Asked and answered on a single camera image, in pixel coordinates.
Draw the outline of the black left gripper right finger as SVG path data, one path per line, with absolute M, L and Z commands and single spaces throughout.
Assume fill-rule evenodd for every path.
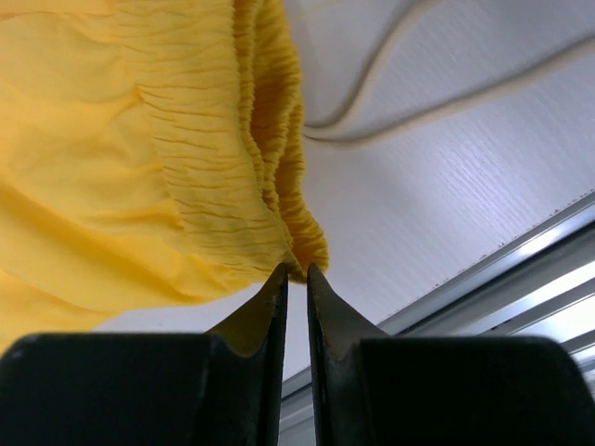
M 534 336 L 389 336 L 322 271 L 307 279 L 320 445 L 590 445 L 577 365 Z

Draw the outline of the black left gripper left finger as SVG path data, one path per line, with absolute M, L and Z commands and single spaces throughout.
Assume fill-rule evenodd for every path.
M 30 334 L 1 359 L 5 445 L 274 445 L 288 274 L 201 334 Z

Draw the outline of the yellow shorts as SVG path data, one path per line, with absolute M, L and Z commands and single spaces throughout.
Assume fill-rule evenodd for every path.
M 1 345 L 326 267 L 279 1 L 1 5 Z

